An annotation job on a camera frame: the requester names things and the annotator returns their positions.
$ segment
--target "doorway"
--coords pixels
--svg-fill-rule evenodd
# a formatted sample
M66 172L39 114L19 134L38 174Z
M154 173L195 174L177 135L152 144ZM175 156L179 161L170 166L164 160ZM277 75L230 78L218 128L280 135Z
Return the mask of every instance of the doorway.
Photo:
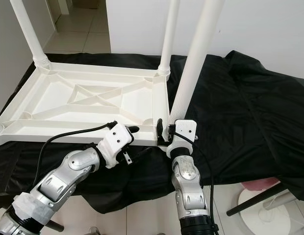
M52 19L55 24L56 21L58 20L58 18L61 16L59 2L58 2L58 0L48 0L48 5L50 7Z
M45 48L46 53L110 53L105 0L72 0L69 14L61 14L57 33Z

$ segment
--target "black plastic sheet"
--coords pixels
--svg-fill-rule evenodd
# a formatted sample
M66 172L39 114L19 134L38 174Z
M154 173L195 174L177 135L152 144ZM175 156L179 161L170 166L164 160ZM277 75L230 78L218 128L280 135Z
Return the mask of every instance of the black plastic sheet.
M48 54L53 62L157 69L160 57L138 54ZM173 104L186 61L172 56L167 83ZM16 91L26 82L32 64ZM304 200L304 79L268 71L259 61L232 51L226 58L208 55L186 119L197 122L196 141L207 155L216 184L277 177L298 199ZM32 183L43 143L8 142L0 146L0 207ZM43 162L43 177L64 156L85 144L51 143ZM133 164L92 173L75 194L98 212L116 211L142 200L167 195L171 160L158 147L131 146ZM193 154L202 184L210 183L203 156Z

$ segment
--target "tiled floor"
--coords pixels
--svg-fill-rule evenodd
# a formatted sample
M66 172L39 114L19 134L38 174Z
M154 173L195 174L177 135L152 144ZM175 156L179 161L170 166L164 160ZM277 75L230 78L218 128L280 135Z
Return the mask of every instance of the tiled floor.
M240 184L215 187L214 217L220 228L220 235L253 235L238 214L232 217L226 215L226 211L236 205L242 189ZM204 188L204 194L209 199L209 187ZM304 224L304 202L294 201L285 206L292 218L290 235L304 235L304 227L299 224ZM65 230L61 233L63 235L83 235L93 226L98 227L104 235L180 234L174 192L156 200L138 202L107 214L97 213L81 196L72 196L52 219L65 226ZM60 233L45 227L41 234Z
M70 15L58 19L56 27L58 32L44 48L45 53L111 52L103 1L99 9L73 8Z

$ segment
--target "silver robot arm segment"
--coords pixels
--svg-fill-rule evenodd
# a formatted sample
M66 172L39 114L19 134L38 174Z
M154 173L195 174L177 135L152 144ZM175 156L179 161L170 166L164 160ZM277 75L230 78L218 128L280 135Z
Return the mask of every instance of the silver robot arm segment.
M193 120L176 120L172 132L194 142L197 124ZM176 190L176 204L182 235L213 235L218 231L212 224L209 209L200 186L200 173L194 164L192 144L173 135L167 156L173 159L172 183Z
M0 235L37 235L73 194L76 185L100 167L118 164L116 156L133 141L131 131L116 124L94 148L67 154L61 165L49 172L30 193L14 198L0 220Z

